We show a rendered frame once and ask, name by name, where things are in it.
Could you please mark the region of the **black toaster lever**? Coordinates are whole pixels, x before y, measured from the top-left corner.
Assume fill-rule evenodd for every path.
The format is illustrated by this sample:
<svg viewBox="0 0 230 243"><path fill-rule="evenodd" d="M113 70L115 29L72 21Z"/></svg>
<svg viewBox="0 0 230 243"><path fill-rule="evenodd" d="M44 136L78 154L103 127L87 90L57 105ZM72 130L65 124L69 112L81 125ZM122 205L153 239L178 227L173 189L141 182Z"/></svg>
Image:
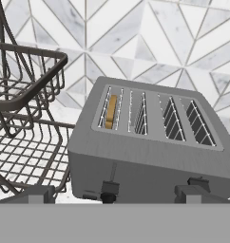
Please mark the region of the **black toaster lever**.
<svg viewBox="0 0 230 243"><path fill-rule="evenodd" d="M203 177L199 178L189 178L187 181L188 185L199 185L204 189L206 192L210 193L210 186L209 186L209 180L204 179Z"/></svg>
<svg viewBox="0 0 230 243"><path fill-rule="evenodd" d="M103 193L119 194L120 184L113 181L104 181L102 186Z"/></svg>

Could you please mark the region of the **black toaster knob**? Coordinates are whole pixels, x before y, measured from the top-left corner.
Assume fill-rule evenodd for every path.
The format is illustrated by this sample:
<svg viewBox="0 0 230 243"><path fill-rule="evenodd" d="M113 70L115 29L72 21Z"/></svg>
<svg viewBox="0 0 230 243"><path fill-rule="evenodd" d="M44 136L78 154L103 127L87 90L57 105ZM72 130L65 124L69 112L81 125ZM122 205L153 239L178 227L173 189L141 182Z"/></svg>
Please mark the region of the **black toaster knob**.
<svg viewBox="0 0 230 243"><path fill-rule="evenodd" d="M116 196L111 193L102 193L101 200L104 204L113 204L116 201Z"/></svg>

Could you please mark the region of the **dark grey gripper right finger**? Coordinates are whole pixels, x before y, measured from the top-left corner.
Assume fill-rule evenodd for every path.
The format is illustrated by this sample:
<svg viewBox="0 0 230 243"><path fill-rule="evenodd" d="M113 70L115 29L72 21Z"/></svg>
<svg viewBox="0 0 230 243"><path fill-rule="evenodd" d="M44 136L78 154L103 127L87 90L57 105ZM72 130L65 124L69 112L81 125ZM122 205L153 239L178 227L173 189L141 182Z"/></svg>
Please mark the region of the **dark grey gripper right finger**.
<svg viewBox="0 0 230 243"><path fill-rule="evenodd" d="M175 202L185 204L229 204L228 198L212 195L201 186L180 185L175 187Z"/></svg>

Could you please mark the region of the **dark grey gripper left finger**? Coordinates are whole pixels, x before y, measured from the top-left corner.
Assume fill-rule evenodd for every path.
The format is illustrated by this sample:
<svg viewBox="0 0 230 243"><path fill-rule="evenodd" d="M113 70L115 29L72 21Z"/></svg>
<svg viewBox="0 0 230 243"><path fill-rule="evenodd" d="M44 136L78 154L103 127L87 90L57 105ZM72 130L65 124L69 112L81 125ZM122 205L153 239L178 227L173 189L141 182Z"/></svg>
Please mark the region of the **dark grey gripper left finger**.
<svg viewBox="0 0 230 243"><path fill-rule="evenodd" d="M0 204L45 204L55 203L53 186L34 185L16 196L0 199Z"/></svg>

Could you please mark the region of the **grey four-slot toaster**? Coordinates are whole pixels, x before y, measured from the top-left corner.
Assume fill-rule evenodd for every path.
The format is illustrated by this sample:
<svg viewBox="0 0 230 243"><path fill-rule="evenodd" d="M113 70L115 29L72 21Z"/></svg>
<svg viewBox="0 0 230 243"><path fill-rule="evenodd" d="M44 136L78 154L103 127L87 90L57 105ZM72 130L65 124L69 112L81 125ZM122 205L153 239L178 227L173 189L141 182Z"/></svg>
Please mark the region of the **grey four-slot toaster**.
<svg viewBox="0 0 230 243"><path fill-rule="evenodd" d="M113 125L105 128L112 95ZM101 200L104 181L120 184L117 203L172 203L189 178L230 197L230 136L200 92L99 77L68 141L72 193Z"/></svg>

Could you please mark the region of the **brown bread slice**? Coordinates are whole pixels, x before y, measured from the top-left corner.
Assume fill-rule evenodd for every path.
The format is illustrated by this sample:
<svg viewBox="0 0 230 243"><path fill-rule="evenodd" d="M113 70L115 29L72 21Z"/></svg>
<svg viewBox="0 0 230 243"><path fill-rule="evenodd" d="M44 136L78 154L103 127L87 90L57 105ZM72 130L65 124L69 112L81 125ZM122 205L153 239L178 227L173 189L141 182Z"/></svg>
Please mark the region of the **brown bread slice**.
<svg viewBox="0 0 230 243"><path fill-rule="evenodd" d="M114 120L115 108L116 108L117 96L112 95L109 101L109 106L106 113L105 128L111 129Z"/></svg>

